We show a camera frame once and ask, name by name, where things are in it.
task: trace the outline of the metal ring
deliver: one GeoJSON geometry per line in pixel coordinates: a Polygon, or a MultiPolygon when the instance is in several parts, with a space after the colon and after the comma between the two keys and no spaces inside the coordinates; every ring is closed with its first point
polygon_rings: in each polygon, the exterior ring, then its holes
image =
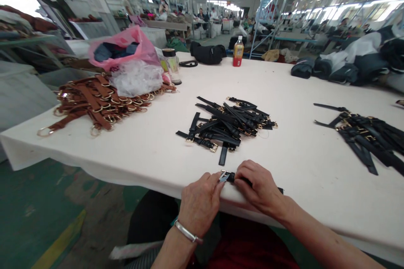
{"type": "Polygon", "coordinates": [[[59,112],[57,108],[55,108],[55,109],[53,110],[53,115],[54,115],[54,116],[64,116],[66,113],[67,113],[67,111],[59,112]]]}
{"type": "Polygon", "coordinates": [[[53,134],[54,132],[55,132],[55,131],[52,130],[52,129],[50,129],[49,127],[44,127],[44,128],[41,128],[40,130],[38,130],[37,135],[40,136],[40,137],[49,137],[49,136],[50,136],[51,134],[53,134]],[[43,131],[44,129],[49,129],[50,131],[49,131],[47,134],[42,134],[42,131],[43,131]]]}
{"type": "Polygon", "coordinates": [[[142,105],[142,104],[143,104],[143,101],[140,100],[140,99],[136,99],[136,101],[137,101],[137,102],[135,102],[135,101],[132,100],[132,103],[133,103],[133,104],[136,104],[136,105],[142,105]]]}
{"type": "Polygon", "coordinates": [[[98,137],[100,134],[101,134],[101,129],[98,129],[95,127],[95,125],[93,125],[93,127],[91,127],[91,129],[90,129],[90,135],[92,135],[93,137],[98,137]]]}

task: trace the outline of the green floor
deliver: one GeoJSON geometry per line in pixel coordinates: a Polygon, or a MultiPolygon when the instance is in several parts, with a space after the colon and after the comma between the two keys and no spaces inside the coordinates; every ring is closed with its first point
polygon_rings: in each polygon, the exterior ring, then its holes
{"type": "MultiPolygon", "coordinates": [[[[131,213],[146,192],[96,180],[50,159],[20,171],[12,171],[8,161],[1,163],[1,268],[121,268],[108,255],[125,244],[131,213]]],[[[320,268],[288,231],[273,230],[301,268],[320,268]]],[[[217,234],[215,224],[212,243],[217,234]]],[[[209,255],[213,248],[201,253],[209,255]]],[[[375,259],[387,268],[401,268],[375,259]]]]}

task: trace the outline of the yellow floor line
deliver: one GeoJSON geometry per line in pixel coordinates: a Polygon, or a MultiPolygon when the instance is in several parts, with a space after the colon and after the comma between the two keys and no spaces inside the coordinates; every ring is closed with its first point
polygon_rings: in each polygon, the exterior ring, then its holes
{"type": "Polygon", "coordinates": [[[208,42],[209,40],[212,40],[213,38],[209,38],[208,40],[202,41],[201,44],[208,42]]]}
{"type": "Polygon", "coordinates": [[[53,263],[69,246],[72,240],[76,239],[81,232],[86,212],[83,210],[73,223],[71,223],[58,237],[58,239],[49,247],[47,251],[38,259],[31,269],[49,269],[53,263]]]}

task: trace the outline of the pile of straps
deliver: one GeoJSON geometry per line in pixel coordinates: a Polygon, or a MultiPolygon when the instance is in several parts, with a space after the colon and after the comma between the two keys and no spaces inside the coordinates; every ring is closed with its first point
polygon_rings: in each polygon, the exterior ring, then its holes
{"type": "Polygon", "coordinates": [[[371,153],[387,167],[393,167],[404,176],[404,162],[393,151],[404,155],[404,131],[399,130],[375,117],[364,117],[350,112],[345,107],[317,104],[340,111],[341,113],[331,123],[325,124],[314,121],[316,124],[333,128],[344,138],[352,151],[367,167],[369,172],[378,175],[373,163],[371,153]]]}
{"type": "Polygon", "coordinates": [[[212,114],[210,119],[200,117],[200,113],[195,113],[188,134],[177,131],[176,134],[185,138],[186,142],[197,143],[205,146],[212,152],[216,152],[218,145],[210,140],[223,143],[219,165],[224,166],[227,150],[235,151],[241,143],[241,134],[246,136],[257,136],[258,129],[278,128],[276,122],[272,122],[269,114],[257,109],[251,102],[227,97],[227,100],[236,102],[236,106],[229,106],[210,102],[202,97],[197,97],[202,102],[208,104],[195,104],[212,114]]]}
{"type": "Polygon", "coordinates": [[[110,84],[109,76],[104,73],[68,82],[60,86],[57,98],[61,104],[53,111],[55,116],[66,117],[51,126],[41,128],[37,135],[48,137],[56,130],[64,128],[70,121],[88,115],[93,121],[90,134],[97,137],[103,128],[111,131],[115,123],[129,117],[131,113],[146,112],[146,107],[151,105],[149,101],[167,90],[174,92],[176,87],[172,83],[164,82],[158,90],[151,93],[134,98],[118,96],[117,89],[110,84]]]}

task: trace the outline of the plastic bottle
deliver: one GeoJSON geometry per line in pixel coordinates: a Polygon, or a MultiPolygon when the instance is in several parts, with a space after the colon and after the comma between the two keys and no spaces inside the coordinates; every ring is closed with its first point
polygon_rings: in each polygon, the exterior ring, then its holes
{"type": "Polygon", "coordinates": [[[244,44],[243,44],[243,36],[239,36],[236,44],[234,44],[234,52],[233,52],[233,66],[239,67],[241,66],[241,60],[243,59],[244,52],[244,44]]]}

